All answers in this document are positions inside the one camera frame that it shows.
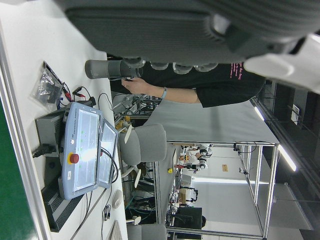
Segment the person's bare hand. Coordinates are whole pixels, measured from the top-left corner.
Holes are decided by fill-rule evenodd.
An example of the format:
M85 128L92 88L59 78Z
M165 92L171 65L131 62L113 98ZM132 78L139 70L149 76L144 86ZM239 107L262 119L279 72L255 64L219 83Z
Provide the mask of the person's bare hand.
M121 84L132 94L149 94L151 85L142 78L122 79Z

